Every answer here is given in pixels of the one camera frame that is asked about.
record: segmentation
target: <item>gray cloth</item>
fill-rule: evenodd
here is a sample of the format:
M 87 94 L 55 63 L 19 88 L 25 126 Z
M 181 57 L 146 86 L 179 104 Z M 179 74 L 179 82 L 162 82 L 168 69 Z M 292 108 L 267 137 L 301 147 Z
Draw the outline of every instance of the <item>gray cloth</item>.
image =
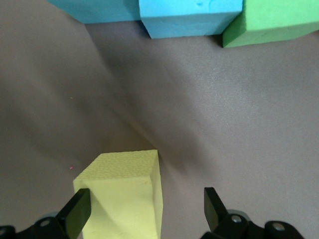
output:
M 59 211 L 100 153 L 156 148 L 163 239 L 208 230 L 204 187 L 259 226 L 318 238 L 319 33 L 219 44 L 0 1 L 0 225 Z

